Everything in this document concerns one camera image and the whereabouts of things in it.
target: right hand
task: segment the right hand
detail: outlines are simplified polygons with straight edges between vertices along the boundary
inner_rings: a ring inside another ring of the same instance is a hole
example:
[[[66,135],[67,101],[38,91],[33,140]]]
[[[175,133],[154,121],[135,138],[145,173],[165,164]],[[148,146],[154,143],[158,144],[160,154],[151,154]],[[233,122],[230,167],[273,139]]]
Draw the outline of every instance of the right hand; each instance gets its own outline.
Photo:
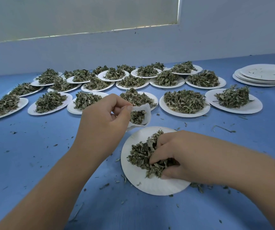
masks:
[[[174,158],[179,166],[163,170],[163,179],[177,178],[203,184],[233,185],[243,170],[253,167],[256,155],[247,148],[189,131],[159,136],[157,149],[149,162]]]

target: white paper plate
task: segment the white paper plate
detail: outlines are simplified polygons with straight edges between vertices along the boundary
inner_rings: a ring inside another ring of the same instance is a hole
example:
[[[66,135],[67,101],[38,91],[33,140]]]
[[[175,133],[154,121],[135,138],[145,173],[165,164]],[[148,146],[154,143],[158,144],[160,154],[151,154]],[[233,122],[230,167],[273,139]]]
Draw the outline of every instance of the white paper plate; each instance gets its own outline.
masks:
[[[25,96],[34,94],[34,93],[36,93],[36,92],[39,92],[39,91],[42,90],[43,88],[44,88],[43,86],[40,86],[40,88],[39,88],[38,90],[33,91],[33,92],[31,92],[31,93],[24,94],[24,95],[20,95],[19,97],[25,97]]]
[[[74,79],[74,76],[73,76],[73,77],[70,77],[70,78],[67,78],[66,81],[67,81],[68,83],[71,83],[71,84],[82,84],[82,83],[88,83],[88,82],[91,81],[91,80],[89,80],[89,81],[74,82],[73,79]]]
[[[51,111],[48,111],[48,112],[45,112],[45,113],[37,113],[37,112],[35,112],[35,110],[36,110],[36,104],[33,103],[28,108],[28,114],[30,114],[30,115],[47,115],[47,114],[50,114],[52,112],[56,112],[58,110],[61,110],[62,108],[66,107],[72,101],[72,99],[73,99],[73,97],[69,93],[63,93],[62,95],[66,95],[67,99],[65,101],[63,101],[63,104],[61,106],[58,106],[54,110],[51,110]]]
[[[247,84],[247,85],[254,85],[254,86],[262,86],[262,87],[272,87],[272,86],[275,86],[275,84],[260,84],[260,83],[252,83],[252,82],[249,82],[249,81],[244,81],[240,78],[238,78],[235,74],[232,75],[233,79],[238,81],[238,82],[241,82],[243,84]]]
[[[81,84],[78,84],[76,87],[72,88],[72,89],[69,89],[67,91],[61,91],[61,92],[58,92],[58,93],[65,93],[65,92],[70,92],[70,91],[73,91],[77,88],[79,88],[81,86]],[[51,91],[54,91],[54,89],[51,89],[51,88],[48,88],[47,92],[51,92]]]
[[[188,81],[188,77],[185,79],[185,82],[186,84],[192,86],[192,87],[195,87],[195,88],[202,88],[202,89],[215,89],[215,88],[222,88],[226,85],[226,81],[221,78],[221,77],[218,77],[218,82],[219,82],[219,85],[218,86],[214,86],[214,87],[201,87],[201,86],[197,86],[197,85],[193,85],[192,83],[190,83]]]
[[[124,77],[129,76],[129,73],[128,73],[127,71],[125,71],[125,70],[123,70],[123,71],[125,72],[125,75],[124,75],[122,78],[117,79],[117,80],[108,80],[108,79],[103,78],[103,77],[106,75],[106,73],[108,72],[108,70],[99,73],[99,74],[98,74],[98,78],[99,78],[100,80],[103,80],[103,81],[121,81]]]
[[[97,94],[101,97],[105,97],[105,96],[108,96],[107,93],[102,93],[102,92],[91,92],[92,94]],[[79,109],[75,109],[74,107],[76,106],[74,104],[74,101],[76,101],[77,98],[73,99],[68,105],[67,105],[67,110],[69,112],[71,112],[72,114],[75,114],[75,115],[82,115],[82,111],[83,110],[79,110]]]
[[[24,108],[27,104],[28,104],[28,99],[24,97],[19,98],[18,108],[16,110],[6,113],[5,115],[0,116],[0,118],[13,114],[16,111],[19,111],[20,109]]]
[[[177,79],[177,85],[173,85],[173,86],[161,86],[161,85],[156,85],[155,84],[156,78],[151,78],[150,79],[150,84],[152,86],[158,87],[158,88],[177,88],[182,86],[185,83],[185,80],[183,77],[178,77]]]
[[[185,113],[175,112],[175,111],[171,110],[170,108],[168,108],[168,106],[164,102],[164,96],[162,96],[160,98],[160,101],[159,101],[160,107],[164,111],[166,111],[167,113],[169,113],[171,115],[175,115],[175,116],[179,116],[179,117],[184,117],[184,118],[194,118],[194,117],[202,116],[202,115],[205,115],[206,113],[208,113],[208,111],[210,110],[210,103],[207,100],[205,101],[205,103],[207,105],[202,110],[196,112],[195,114],[185,114]]]
[[[139,86],[139,87],[136,87],[136,86],[133,87],[133,86],[132,86],[132,87],[126,88],[126,87],[120,86],[119,83],[120,83],[120,81],[117,81],[117,82],[116,82],[117,88],[121,88],[121,89],[131,89],[131,88],[140,89],[140,88],[144,88],[144,87],[148,86],[148,84],[149,84],[149,79],[145,79],[145,84],[142,85],[142,86]]]
[[[258,80],[275,81],[275,65],[271,64],[248,65],[241,68],[240,73],[246,77]]]
[[[250,77],[246,77],[244,76],[241,72],[240,69],[236,70],[234,72],[235,76],[237,76],[239,79],[244,80],[244,81],[248,81],[251,83],[259,83],[259,84],[275,84],[275,81],[267,81],[267,80],[258,80],[258,79],[253,79]]]
[[[90,90],[90,89],[86,89],[86,88],[84,88],[84,85],[82,85],[82,86],[81,86],[81,90],[84,91],[84,92],[87,92],[87,93],[100,92],[100,91],[104,91],[104,90],[106,90],[106,89],[111,88],[114,84],[115,84],[115,82],[114,82],[114,81],[111,81],[111,82],[110,82],[110,85],[109,85],[108,87],[103,88],[103,89],[100,89],[100,90],[95,90],[95,89]]]
[[[154,100],[154,103],[156,104],[156,106],[153,106],[153,107],[151,107],[151,110],[154,110],[157,106],[158,106],[158,104],[159,104],[159,100],[158,100],[158,98],[156,97],[156,96],[154,96],[152,93],[147,93],[147,92],[141,92],[141,91],[138,91],[137,93],[139,93],[139,94],[146,94],[148,97],[150,97],[150,98],[152,98],[153,100]]]
[[[254,114],[262,110],[263,105],[262,102],[256,98],[253,95],[249,95],[249,100],[254,100],[252,102],[247,103],[245,106],[241,106],[240,108],[227,108],[224,106],[221,106],[217,102],[217,98],[214,96],[216,93],[222,93],[225,88],[220,88],[220,89],[212,89],[206,92],[205,97],[207,101],[212,105],[215,106],[216,108],[219,108],[224,111],[228,111],[231,113],[236,113],[236,114]]]
[[[133,70],[132,72],[131,72],[131,75],[132,76],[135,76],[135,77],[140,77],[140,76],[138,76],[138,74],[137,74],[137,70],[138,70],[138,68],[137,69],[135,69],[135,70]],[[154,78],[154,77],[157,77],[158,76],[158,74],[156,74],[155,76],[152,76],[152,77],[140,77],[140,78]]]
[[[197,71],[192,70],[191,73],[174,73],[174,72],[172,72],[172,73],[178,74],[178,75],[194,75],[194,74],[200,73],[203,70],[202,67],[200,67],[198,65],[193,64],[193,66],[194,66],[194,68],[197,69]]]
[[[61,77],[61,76],[63,75],[63,73],[60,73],[60,72],[58,72],[58,73],[59,73],[59,77]],[[39,77],[39,76],[33,78],[33,81],[36,81],[36,78],[38,78],[38,77]]]
[[[147,138],[158,130],[163,130],[164,133],[175,132],[174,129],[167,127],[145,127],[132,134],[124,143],[122,153],[120,156],[122,169],[125,176],[139,190],[152,194],[152,195],[170,195],[178,193],[190,185],[190,182],[179,179],[161,179],[154,175],[150,178],[146,178],[146,170],[132,165],[128,162],[127,157],[130,155],[132,145],[136,145],[140,141],[143,143],[147,141]]]

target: white wall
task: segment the white wall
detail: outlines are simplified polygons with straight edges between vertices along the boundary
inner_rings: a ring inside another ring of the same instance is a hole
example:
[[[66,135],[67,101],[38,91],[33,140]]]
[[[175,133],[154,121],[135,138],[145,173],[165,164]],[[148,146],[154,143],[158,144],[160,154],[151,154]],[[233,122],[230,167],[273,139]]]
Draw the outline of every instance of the white wall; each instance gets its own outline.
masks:
[[[179,25],[0,43],[0,75],[275,53],[275,0],[182,0]]]
[[[0,42],[177,23],[178,0],[0,0]]]

